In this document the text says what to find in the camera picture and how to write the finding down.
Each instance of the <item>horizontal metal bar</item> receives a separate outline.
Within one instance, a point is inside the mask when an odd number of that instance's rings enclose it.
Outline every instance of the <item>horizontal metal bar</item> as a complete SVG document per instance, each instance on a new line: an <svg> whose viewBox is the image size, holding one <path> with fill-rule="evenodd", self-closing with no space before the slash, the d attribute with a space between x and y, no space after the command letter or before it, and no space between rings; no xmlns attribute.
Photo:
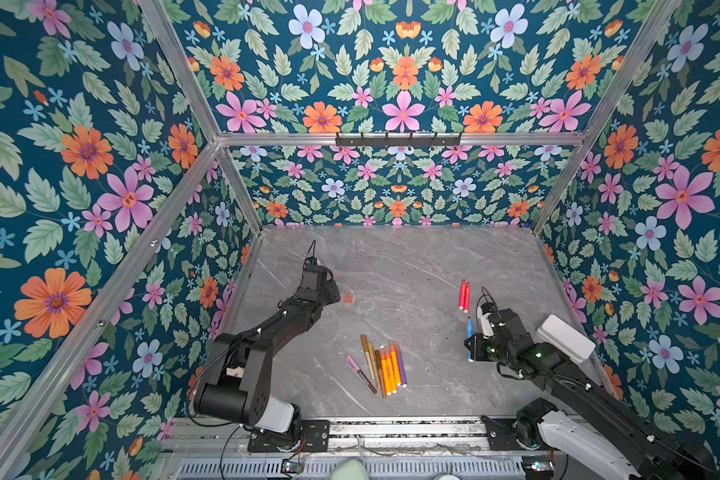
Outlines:
<svg viewBox="0 0 720 480"><path fill-rule="evenodd" d="M213 115L211 106L206 100L205 94L202 92L197 77L190 68L190 63L186 60L184 47L173 29L173 23L168 17L162 0L141 0L139 2L142 12L146 20L152 27L157 42L163 49L168 65L170 65L176 81L181 87L184 98L190 103L192 112L197 118L198 124L202 132L206 136L208 142L213 142L216 136L221 133L219 123Z"/></svg>
<svg viewBox="0 0 720 480"><path fill-rule="evenodd" d="M219 156L219 166L224 176L230 182L232 196L237 200L237 204L242 210L242 216L246 218L246 222L254 235L259 236L262 231L262 222L259 218L256 208L253 207L253 199L248 193L246 184L242 181L240 171L235 167L229 148L222 148Z"/></svg>
<svg viewBox="0 0 720 480"><path fill-rule="evenodd" d="M544 206L541 207L541 212L534 220L533 229L536 234L541 233L552 212L557 208L560 199L563 198L568 186L576 177L581 163L586 159L588 153L592 151L600 132L608 124L608 120L614 114L616 106L632 84L640 67L643 66L643 62L648 57L648 53L650 53L659 35L666 28L670 17L680 7L681 3L682 0L657 0L653 4L646 20L635 35L630 49L626 51L624 62L614 75L614 80L610 82L602 100L597 104L595 112L590 117L586 125L584 142L570 155L563 171L560 172L554 185L550 188L549 195L544 200Z"/></svg>
<svg viewBox="0 0 720 480"><path fill-rule="evenodd" d="M443 145L568 145L578 147L584 142L581 132L530 132L493 134L431 134L431 133L384 133L384 134L255 134L221 133L218 137L223 147L243 145L299 146L342 145L354 147L437 147Z"/></svg>
<svg viewBox="0 0 720 480"><path fill-rule="evenodd" d="M67 391L72 377L88 358L110 318L152 258L155 242L163 239L176 216L186 206L186 201L216 158L217 150L217 146L212 144L200 152L0 429L0 480L5 480L13 471L61 395Z"/></svg>

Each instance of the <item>wallpaper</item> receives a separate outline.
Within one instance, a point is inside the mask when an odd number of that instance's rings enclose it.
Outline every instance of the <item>wallpaper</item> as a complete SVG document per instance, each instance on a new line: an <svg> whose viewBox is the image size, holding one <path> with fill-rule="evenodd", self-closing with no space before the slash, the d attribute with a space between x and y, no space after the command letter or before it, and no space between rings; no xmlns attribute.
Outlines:
<svg viewBox="0 0 720 480"><path fill-rule="evenodd" d="M219 124L240 133L582 129L652 5L178 3L166 8L188 61Z"/></svg>
<svg viewBox="0 0 720 480"><path fill-rule="evenodd" d="M0 0L0 426L203 143L135 4ZM15 477L146 476L247 252L221 182L214 166Z"/></svg>
<svg viewBox="0 0 720 480"><path fill-rule="evenodd" d="M720 2L687 2L544 232L610 379L720 474Z"/></svg>

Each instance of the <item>light green object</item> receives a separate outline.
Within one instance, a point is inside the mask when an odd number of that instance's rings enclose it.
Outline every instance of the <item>light green object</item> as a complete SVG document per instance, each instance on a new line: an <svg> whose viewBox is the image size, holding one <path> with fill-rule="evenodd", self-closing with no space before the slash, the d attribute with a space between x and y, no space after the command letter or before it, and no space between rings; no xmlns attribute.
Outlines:
<svg viewBox="0 0 720 480"><path fill-rule="evenodd" d="M347 460L340 466L337 466L333 472L331 472L330 480L370 480L368 474L365 473L365 467L362 466L362 462L353 458Z"/></svg>

